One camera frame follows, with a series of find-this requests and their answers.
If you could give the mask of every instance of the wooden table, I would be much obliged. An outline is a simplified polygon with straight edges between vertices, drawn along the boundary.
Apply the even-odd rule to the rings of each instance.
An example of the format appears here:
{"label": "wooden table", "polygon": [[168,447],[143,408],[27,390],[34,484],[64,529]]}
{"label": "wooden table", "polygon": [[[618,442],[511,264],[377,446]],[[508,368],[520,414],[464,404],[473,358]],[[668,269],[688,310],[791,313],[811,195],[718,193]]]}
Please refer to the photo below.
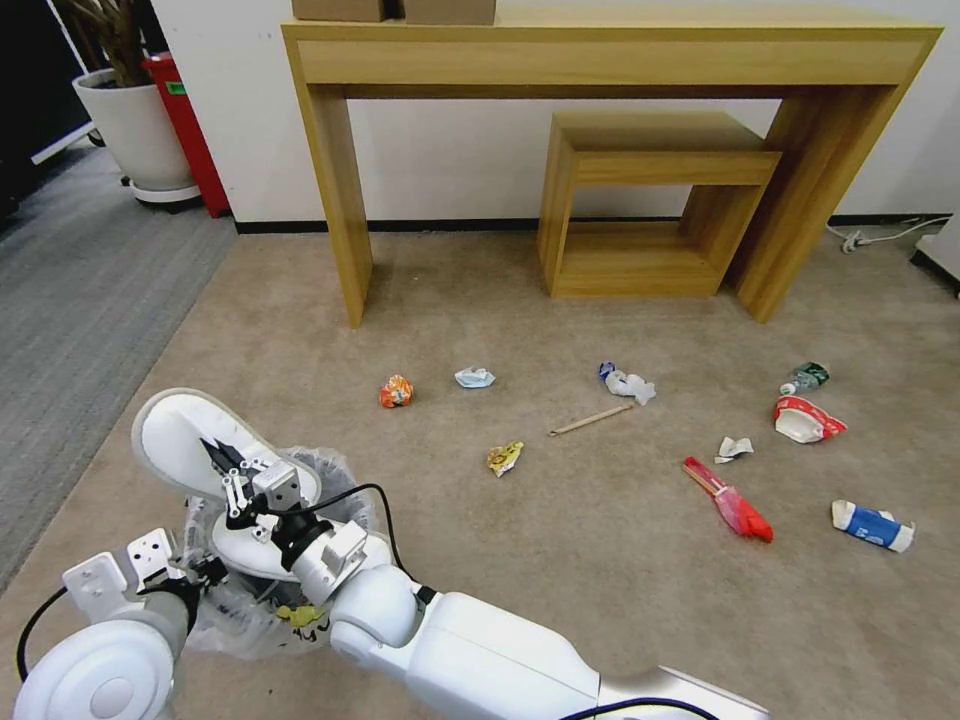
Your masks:
{"label": "wooden table", "polygon": [[727,282],[766,322],[941,27],[786,5],[525,6],[492,27],[283,25],[352,327],[373,258],[348,98],[781,98],[782,160]]}

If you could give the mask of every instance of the clear plastic bag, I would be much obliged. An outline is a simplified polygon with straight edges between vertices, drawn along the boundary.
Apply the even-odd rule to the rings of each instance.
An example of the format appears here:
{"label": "clear plastic bag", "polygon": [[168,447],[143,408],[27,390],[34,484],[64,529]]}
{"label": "clear plastic bag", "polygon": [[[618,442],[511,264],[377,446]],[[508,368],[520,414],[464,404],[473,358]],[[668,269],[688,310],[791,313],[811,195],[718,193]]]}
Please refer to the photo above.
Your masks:
{"label": "clear plastic bag", "polygon": [[[320,502],[356,487],[346,460],[336,450],[301,446],[279,451],[281,455],[316,470],[320,477]],[[186,564],[211,553],[210,534],[222,503],[190,498],[184,526],[183,558]],[[375,532],[377,518],[366,493],[357,493],[323,511],[337,522],[353,520]],[[312,605],[289,607],[285,598],[296,594],[292,583],[274,583],[255,595],[253,578],[231,573],[204,594],[197,622],[187,638],[187,647],[201,652],[218,652],[242,660],[260,660],[277,655],[295,656],[329,645],[330,622],[327,608]]]}

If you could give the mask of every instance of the white wall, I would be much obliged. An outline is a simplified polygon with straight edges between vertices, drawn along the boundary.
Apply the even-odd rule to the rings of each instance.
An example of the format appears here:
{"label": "white wall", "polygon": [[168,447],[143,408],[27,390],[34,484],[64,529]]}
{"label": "white wall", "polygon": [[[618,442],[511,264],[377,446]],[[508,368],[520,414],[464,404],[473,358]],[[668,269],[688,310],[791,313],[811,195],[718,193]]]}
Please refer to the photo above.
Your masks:
{"label": "white wall", "polygon": [[[802,4],[807,0],[780,1]],[[279,32],[280,22],[290,16],[289,0],[153,0],[153,4],[235,218],[240,222],[323,219]],[[838,211],[957,210],[960,2],[845,0],[842,4],[909,14],[948,28]],[[351,101],[367,216],[371,220],[536,217],[550,114],[559,107],[643,102]],[[776,109],[776,103],[768,101],[711,104],[727,108],[761,133]],[[577,211],[670,215],[679,212],[682,199],[680,189],[653,194],[591,191],[578,195]]]}

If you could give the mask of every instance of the white plant pot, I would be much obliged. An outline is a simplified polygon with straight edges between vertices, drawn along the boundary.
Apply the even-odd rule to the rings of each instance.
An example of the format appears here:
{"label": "white plant pot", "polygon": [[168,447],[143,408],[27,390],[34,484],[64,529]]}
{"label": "white plant pot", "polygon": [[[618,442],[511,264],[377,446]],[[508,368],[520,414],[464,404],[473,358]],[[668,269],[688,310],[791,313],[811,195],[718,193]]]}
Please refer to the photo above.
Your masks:
{"label": "white plant pot", "polygon": [[78,77],[73,87],[134,194],[148,202],[199,195],[157,87],[102,87],[113,78],[113,70],[97,70]]}

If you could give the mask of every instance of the black cable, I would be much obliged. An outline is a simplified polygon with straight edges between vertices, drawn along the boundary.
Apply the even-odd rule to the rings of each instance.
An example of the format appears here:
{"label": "black cable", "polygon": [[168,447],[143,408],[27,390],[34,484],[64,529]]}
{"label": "black cable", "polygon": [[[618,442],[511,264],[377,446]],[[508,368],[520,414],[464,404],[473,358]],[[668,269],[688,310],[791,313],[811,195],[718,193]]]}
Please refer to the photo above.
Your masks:
{"label": "black cable", "polygon": [[30,671],[27,670],[27,641],[30,639],[30,633],[33,632],[34,626],[39,622],[41,616],[50,609],[50,606],[66,594],[67,589],[65,587],[57,590],[44,601],[43,605],[33,611],[33,615],[23,626],[23,630],[20,632],[20,642],[17,643],[17,672],[20,673],[20,682],[26,680],[27,675],[30,674]]}
{"label": "black cable", "polygon": [[297,508],[295,510],[265,510],[263,514],[266,515],[276,515],[277,517],[290,517],[291,515],[306,515],[307,513],[315,513],[324,508],[328,508],[331,505],[336,505],[341,500],[346,500],[351,495],[356,495],[358,492],[364,490],[376,490],[380,494],[380,499],[383,501],[383,511],[387,516],[387,534],[390,539],[390,549],[393,552],[393,560],[397,564],[397,567],[403,570],[407,576],[417,582],[413,575],[410,574],[410,571],[403,566],[403,561],[400,559],[400,550],[397,548],[397,536],[393,532],[393,514],[390,512],[390,501],[387,500],[387,494],[383,491],[383,488],[377,485],[376,483],[364,483],[363,485],[357,485],[355,488],[350,488],[349,490],[335,495],[329,500],[324,500],[319,502],[316,505],[311,505],[305,508]]}
{"label": "black cable", "polygon": [[686,710],[691,715],[696,715],[699,718],[703,718],[703,720],[720,720],[720,718],[713,713],[708,713],[696,705],[691,705],[683,700],[671,700],[670,698],[633,698],[633,700],[621,700],[620,702],[610,703],[609,705],[598,705],[595,708],[587,708],[586,710],[573,713],[573,715],[562,717],[560,720],[587,720],[597,715],[606,715],[608,712],[616,712],[617,710],[626,710],[627,708],[641,707],[644,705],[650,707],[673,707],[678,710]]}

